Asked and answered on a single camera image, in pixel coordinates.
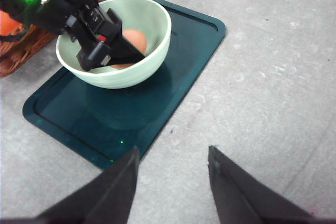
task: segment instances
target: brown egg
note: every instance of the brown egg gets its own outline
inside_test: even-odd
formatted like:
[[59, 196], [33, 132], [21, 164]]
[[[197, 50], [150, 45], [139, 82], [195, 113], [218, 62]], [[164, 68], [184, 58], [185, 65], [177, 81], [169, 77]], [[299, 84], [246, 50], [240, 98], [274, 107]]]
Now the brown egg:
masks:
[[[142, 32], [140, 32], [139, 30], [135, 30], [135, 29], [125, 29], [124, 31], [122, 31], [122, 35], [133, 46], [135, 46], [137, 50], [139, 50], [143, 54], [146, 52], [147, 40], [146, 40], [145, 35]], [[111, 65], [110, 67], [121, 69], [121, 68], [129, 67], [133, 64], [134, 63], [115, 64], [115, 65]]]

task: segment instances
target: teal tray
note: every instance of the teal tray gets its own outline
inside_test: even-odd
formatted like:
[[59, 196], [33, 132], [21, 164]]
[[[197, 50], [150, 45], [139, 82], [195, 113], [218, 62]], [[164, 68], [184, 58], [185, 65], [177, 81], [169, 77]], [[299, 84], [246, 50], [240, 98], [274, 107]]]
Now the teal tray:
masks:
[[61, 68], [23, 107], [26, 120], [102, 169], [133, 146], [145, 154], [225, 36], [216, 18], [154, 1], [172, 19], [169, 51], [154, 75], [112, 90]]

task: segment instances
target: ceramic bowl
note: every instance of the ceramic bowl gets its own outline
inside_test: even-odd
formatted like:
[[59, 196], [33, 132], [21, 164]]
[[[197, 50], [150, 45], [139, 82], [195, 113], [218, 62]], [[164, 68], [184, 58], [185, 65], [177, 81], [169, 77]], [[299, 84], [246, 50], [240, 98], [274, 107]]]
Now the ceramic bowl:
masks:
[[58, 60], [81, 80], [101, 88], [126, 88], [144, 81], [157, 71], [167, 54], [172, 27], [168, 12], [152, 0], [106, 0], [99, 5], [105, 11], [112, 8], [122, 19], [123, 29], [137, 29], [145, 34], [145, 58], [124, 69], [107, 66], [84, 71], [76, 57], [80, 45], [64, 34], [56, 43]]

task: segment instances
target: black cable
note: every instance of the black cable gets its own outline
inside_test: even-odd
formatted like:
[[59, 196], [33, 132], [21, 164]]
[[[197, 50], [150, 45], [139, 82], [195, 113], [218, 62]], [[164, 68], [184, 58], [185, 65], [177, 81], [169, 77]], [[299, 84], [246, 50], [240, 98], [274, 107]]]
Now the black cable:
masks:
[[0, 35], [0, 41], [3, 42], [15, 42], [22, 39], [26, 35], [30, 26], [25, 26], [25, 28], [16, 35]]

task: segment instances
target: concrete floor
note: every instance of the concrete floor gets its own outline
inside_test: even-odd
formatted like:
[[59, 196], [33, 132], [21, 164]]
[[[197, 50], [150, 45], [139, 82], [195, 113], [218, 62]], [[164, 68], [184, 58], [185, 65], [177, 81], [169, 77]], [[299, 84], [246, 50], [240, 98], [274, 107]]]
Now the concrete floor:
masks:
[[[219, 223], [209, 145], [336, 218], [336, 0], [167, 1], [221, 19], [227, 37], [142, 161], [129, 223]], [[101, 172], [22, 116], [59, 68], [52, 41], [0, 79], [3, 218], [33, 217]]]

